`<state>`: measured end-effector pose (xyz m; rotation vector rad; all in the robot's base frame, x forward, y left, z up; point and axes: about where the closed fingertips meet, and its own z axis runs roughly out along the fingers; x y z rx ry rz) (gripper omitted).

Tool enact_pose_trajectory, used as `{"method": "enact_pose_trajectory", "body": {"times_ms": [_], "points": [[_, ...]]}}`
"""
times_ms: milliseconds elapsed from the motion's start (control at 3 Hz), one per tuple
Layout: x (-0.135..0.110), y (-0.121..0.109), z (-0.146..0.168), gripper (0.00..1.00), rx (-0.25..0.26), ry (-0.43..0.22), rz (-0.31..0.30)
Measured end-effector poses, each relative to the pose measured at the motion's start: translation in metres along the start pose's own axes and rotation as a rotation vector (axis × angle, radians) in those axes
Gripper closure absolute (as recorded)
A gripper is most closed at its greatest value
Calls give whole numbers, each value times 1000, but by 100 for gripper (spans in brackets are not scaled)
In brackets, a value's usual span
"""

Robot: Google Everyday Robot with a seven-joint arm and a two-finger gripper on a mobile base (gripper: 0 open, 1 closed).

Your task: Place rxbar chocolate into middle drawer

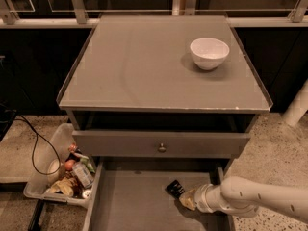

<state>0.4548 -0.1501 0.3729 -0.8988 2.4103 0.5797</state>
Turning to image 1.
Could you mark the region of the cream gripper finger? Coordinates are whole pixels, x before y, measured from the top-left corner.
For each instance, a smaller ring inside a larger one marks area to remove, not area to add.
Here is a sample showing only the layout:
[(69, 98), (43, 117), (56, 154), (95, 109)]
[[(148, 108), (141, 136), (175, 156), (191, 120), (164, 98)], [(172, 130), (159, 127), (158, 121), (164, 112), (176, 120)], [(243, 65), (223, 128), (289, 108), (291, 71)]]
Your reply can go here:
[(181, 196), (179, 198), (180, 203), (187, 209), (194, 211), (196, 209), (196, 204), (191, 197)]

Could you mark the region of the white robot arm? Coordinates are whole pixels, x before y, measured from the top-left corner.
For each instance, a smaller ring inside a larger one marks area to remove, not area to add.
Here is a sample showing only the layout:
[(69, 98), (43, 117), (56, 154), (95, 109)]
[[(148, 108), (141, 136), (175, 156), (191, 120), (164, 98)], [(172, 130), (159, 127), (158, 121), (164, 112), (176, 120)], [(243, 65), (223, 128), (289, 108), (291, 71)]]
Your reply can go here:
[(242, 177), (225, 178), (219, 185), (204, 184), (184, 192), (180, 203), (202, 213), (224, 212), (254, 218), (260, 207), (308, 223), (308, 191), (256, 183)]

